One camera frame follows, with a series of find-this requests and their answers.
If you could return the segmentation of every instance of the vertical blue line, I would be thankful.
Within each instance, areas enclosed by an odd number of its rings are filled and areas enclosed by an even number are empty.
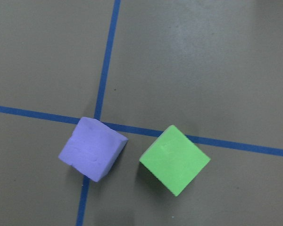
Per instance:
[[[105,56],[104,56],[104,62],[103,62],[102,72],[100,75],[100,85],[99,85],[98,97],[97,97],[95,111],[94,111],[94,118],[97,120],[100,120],[102,107],[103,107],[107,76],[108,76],[111,53],[112,53],[112,48],[113,48],[115,30],[117,27],[117,18],[118,18],[120,3],[121,3],[121,0],[114,1],[110,28],[109,28],[107,44],[106,44],[106,51],[105,51]],[[88,189],[89,189],[89,178],[84,176],[82,190],[81,190],[80,203],[79,203],[79,209],[78,209],[77,219],[76,219],[76,226],[83,225],[85,207],[86,207],[87,196],[88,196]]]

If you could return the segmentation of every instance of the foam cube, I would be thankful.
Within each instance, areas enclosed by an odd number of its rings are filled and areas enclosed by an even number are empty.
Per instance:
[[[98,182],[109,172],[127,141],[102,122],[82,117],[58,157]]]
[[[210,161],[176,126],[169,126],[141,156],[148,168],[175,196]]]

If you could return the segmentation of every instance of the green cube top face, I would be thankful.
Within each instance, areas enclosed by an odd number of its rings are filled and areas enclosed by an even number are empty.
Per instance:
[[[174,125],[169,126],[140,158],[175,196],[209,161],[210,158]]]

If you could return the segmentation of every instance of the purple cube top face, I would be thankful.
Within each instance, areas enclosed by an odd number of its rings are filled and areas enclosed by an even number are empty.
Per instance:
[[[109,172],[127,141],[100,121],[82,117],[59,159],[98,182]]]

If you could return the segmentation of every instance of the cube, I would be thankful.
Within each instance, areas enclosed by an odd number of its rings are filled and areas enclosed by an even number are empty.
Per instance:
[[[148,168],[175,196],[210,161],[176,126],[169,126],[141,156]]]
[[[82,117],[58,157],[98,182],[109,172],[127,141],[102,122]]]

